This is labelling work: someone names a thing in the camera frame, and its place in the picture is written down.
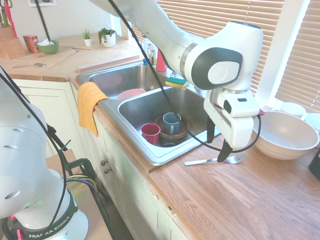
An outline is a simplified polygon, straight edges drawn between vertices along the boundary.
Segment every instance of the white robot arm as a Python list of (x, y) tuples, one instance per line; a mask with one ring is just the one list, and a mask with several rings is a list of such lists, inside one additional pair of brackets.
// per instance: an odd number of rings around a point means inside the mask
[[(108, 0), (90, 0), (117, 16)], [(170, 20), (156, 0), (114, 0), (127, 21), (163, 53), (169, 67), (196, 87), (208, 90), (204, 109), (230, 148), (245, 147), (260, 107), (250, 91), (263, 31), (229, 22), (207, 39), (186, 32)]]
[[(1, 67), (0, 77), (8, 81)], [(0, 219), (14, 215), (20, 223), (18, 235), (24, 240), (61, 240), (66, 233), (69, 240), (84, 240), (87, 217), (67, 191), (54, 224), (47, 230), (64, 183), (58, 172), (47, 167), (44, 130), (1, 78)], [(26, 103), (46, 126), (42, 112)]]

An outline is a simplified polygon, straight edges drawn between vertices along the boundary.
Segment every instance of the sink drain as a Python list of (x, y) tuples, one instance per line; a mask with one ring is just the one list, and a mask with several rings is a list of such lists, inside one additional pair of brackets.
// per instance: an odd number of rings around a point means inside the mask
[(178, 144), (179, 144), (179, 142), (177, 140), (163, 140), (161, 143), (161, 147), (169, 148), (169, 147), (174, 147)]

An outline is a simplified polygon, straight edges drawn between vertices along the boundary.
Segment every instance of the butcher block counter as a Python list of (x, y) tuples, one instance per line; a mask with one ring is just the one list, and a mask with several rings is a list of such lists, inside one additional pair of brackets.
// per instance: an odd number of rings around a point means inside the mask
[[(115, 66), (129, 62), (139, 53), (134, 43), (123, 40), (114, 49), (76, 49), (61, 47), (56, 56), (30, 54), (30, 64), (47, 67), (15, 68), (26, 64), (22, 58), (0, 59), (0, 65), (12, 78), (42, 81), (68, 81), (76, 88), (79, 69), (92, 69), (98, 57), (106, 59), (97, 65), (106, 66), (113, 59)], [(188, 236), (197, 240), (315, 240), (320, 237), (320, 181), (308, 165), (317, 149), (296, 160), (278, 160), (260, 152), (255, 146), (246, 150), (246, 159), (239, 164), (209, 162), (184, 166), (184, 162), (211, 159), (218, 152), (199, 146), (168, 164), (153, 166), (141, 155), (117, 124), (100, 106), (95, 114), (118, 146), (145, 178), (150, 191), (163, 200), (177, 216), (175, 222)], [(211, 144), (221, 148), (223, 137)]]
[[(89, 47), (85, 46), (82, 36), (61, 38), (57, 39), (59, 50), (56, 54), (28, 52), (24, 57), (11, 60), (0, 57), (0, 66), (13, 79), (65, 82), (71, 75), (142, 61), (136, 42), (118, 35), (116, 37), (114, 47), (104, 47), (103, 44), (99, 44), (97, 33), (91, 35), (92, 46)], [(35, 63), (46, 66), (13, 68)]]

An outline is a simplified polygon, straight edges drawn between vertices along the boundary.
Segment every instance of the small succulent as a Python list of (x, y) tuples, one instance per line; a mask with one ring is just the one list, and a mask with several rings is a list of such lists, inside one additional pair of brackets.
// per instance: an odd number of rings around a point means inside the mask
[(104, 42), (107, 42), (106, 35), (109, 35), (111, 37), (112, 34), (116, 34), (116, 31), (113, 29), (106, 29), (102, 28), (100, 31), (98, 31), (98, 37), (99, 37), (99, 43), (101, 44), (102, 38), (104, 39)]
[(90, 39), (90, 32), (87, 29), (82, 34), (84, 39)]

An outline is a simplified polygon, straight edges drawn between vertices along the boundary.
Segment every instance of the ceramic bowl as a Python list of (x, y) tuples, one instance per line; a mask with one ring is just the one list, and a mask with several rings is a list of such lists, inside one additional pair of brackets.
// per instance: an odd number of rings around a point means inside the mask
[(133, 96), (139, 95), (139, 94), (143, 94), (146, 91), (144, 89), (141, 88), (134, 88), (134, 89), (130, 89), (127, 91), (124, 91), (122, 93), (120, 93), (118, 96), (116, 96), (115, 99), (127, 99), (127, 98), (131, 98)]
[[(280, 160), (298, 159), (319, 143), (316, 130), (305, 121), (279, 111), (261, 116), (261, 133), (255, 146), (264, 154)], [(257, 136), (258, 118), (254, 119), (252, 139)]]
[(41, 46), (38, 44), (39, 49), (45, 54), (56, 54), (59, 50), (59, 42), (52, 40), (54, 45)]
[(304, 120), (320, 132), (320, 113), (308, 113)]
[(280, 106), (280, 112), (301, 118), (304, 114), (306, 114), (307, 110), (299, 104), (293, 102), (284, 102)]

